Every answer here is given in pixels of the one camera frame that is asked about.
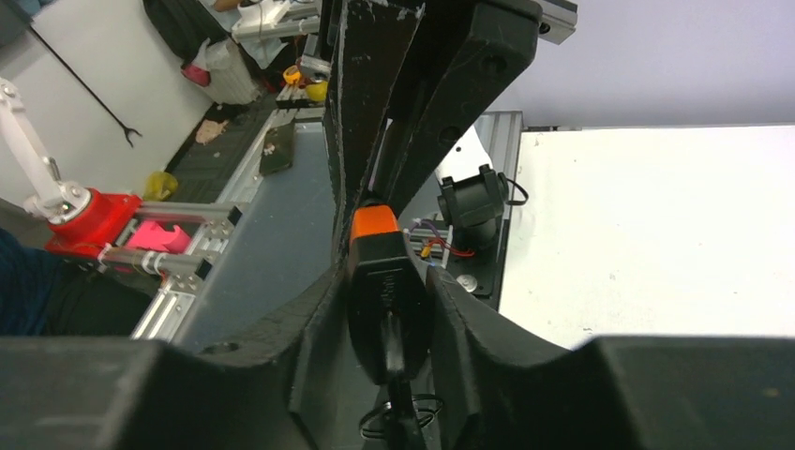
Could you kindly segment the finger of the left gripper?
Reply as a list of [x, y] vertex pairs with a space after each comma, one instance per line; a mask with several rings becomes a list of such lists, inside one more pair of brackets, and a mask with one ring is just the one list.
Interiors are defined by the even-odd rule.
[[338, 1], [323, 132], [335, 214], [331, 255], [346, 253], [353, 212], [383, 137], [390, 97], [425, 14], [424, 1]]
[[532, 62], [535, 1], [428, 1], [390, 98], [373, 181], [396, 214], [481, 113]]

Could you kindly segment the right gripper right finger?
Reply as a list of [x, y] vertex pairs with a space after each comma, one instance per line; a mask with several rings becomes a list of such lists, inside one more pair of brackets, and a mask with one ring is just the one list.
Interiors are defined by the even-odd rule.
[[794, 343], [602, 336], [568, 351], [427, 271], [445, 449], [790, 449]]

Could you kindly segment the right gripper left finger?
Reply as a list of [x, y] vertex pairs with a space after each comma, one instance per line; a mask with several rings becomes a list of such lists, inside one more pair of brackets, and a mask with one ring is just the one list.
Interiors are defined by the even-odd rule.
[[246, 330], [191, 353], [160, 340], [5, 338], [5, 449], [328, 449], [345, 345], [329, 267]]

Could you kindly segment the orange padlock with keys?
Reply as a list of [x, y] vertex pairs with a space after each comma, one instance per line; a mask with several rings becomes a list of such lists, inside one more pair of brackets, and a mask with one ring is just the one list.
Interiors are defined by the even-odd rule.
[[413, 252], [386, 204], [352, 216], [345, 300], [354, 353], [386, 401], [360, 422], [366, 439], [390, 449], [424, 449], [424, 426], [437, 411], [416, 407], [411, 383], [429, 358], [435, 305], [413, 262]]

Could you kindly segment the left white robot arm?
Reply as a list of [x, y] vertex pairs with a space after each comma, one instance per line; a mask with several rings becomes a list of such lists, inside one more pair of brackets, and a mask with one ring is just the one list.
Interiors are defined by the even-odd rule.
[[359, 207], [399, 214], [431, 176], [446, 224], [466, 246], [489, 245], [508, 189], [473, 146], [473, 124], [532, 63], [543, 26], [534, 1], [323, 3], [335, 260]]

